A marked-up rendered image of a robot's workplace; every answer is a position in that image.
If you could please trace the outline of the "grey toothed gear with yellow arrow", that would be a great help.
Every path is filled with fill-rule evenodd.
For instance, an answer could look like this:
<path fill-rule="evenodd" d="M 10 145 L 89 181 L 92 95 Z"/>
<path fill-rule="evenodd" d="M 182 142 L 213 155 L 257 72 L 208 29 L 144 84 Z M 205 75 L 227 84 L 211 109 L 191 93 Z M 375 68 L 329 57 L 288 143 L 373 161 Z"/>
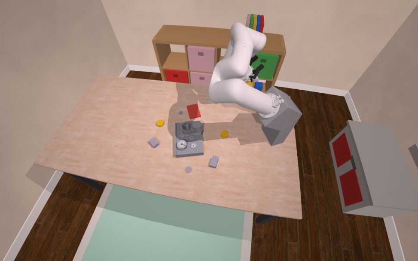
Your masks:
<path fill-rule="evenodd" d="M 179 150 L 185 150 L 187 148 L 187 143 L 185 140 L 179 140 L 177 143 L 177 148 Z"/>

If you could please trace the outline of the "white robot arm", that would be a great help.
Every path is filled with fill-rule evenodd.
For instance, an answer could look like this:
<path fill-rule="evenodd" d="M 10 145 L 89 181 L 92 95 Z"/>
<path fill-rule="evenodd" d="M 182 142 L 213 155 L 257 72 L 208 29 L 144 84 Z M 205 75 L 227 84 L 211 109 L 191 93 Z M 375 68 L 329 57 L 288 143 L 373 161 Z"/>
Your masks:
<path fill-rule="evenodd" d="M 264 118 L 273 117 L 284 102 L 279 99 L 280 95 L 265 94 L 241 80 L 248 72 L 251 58 L 264 48 L 265 34 L 237 22 L 230 29 L 230 37 L 225 55 L 211 75 L 208 88 L 210 100 L 214 103 L 237 103 Z"/>

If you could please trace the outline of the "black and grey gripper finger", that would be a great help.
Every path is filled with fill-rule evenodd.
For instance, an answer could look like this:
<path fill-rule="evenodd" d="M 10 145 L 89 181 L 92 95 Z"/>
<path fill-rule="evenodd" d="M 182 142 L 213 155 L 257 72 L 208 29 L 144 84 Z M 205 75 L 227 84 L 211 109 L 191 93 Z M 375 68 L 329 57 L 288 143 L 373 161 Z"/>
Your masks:
<path fill-rule="evenodd" d="M 253 58 L 251 58 L 250 60 L 250 66 L 253 64 L 253 62 L 255 62 L 258 59 L 257 55 L 255 55 Z"/>
<path fill-rule="evenodd" d="M 249 76 L 249 78 L 251 79 L 256 79 L 256 76 L 258 76 L 258 73 L 261 69 L 263 69 L 264 66 L 262 64 L 260 64 L 255 70 L 253 70 L 253 74 L 255 74 L 254 76 Z"/>

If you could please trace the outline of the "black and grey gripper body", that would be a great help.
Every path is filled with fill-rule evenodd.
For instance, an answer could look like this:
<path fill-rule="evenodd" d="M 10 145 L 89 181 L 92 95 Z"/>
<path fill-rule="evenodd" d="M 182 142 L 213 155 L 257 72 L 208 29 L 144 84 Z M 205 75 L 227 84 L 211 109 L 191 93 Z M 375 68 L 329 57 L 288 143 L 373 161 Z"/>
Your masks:
<path fill-rule="evenodd" d="M 253 66 L 249 66 L 249 68 L 248 68 L 248 72 L 247 72 L 247 74 L 246 74 L 246 76 L 244 76 L 244 77 L 242 77 L 241 78 L 241 80 L 243 80 L 244 82 L 246 82 L 246 81 L 248 81 L 249 79 L 251 79 L 251 78 L 249 78 L 249 76 L 251 75 L 251 76 L 254 76 L 255 74 L 253 74 L 253 69 L 251 69 Z"/>

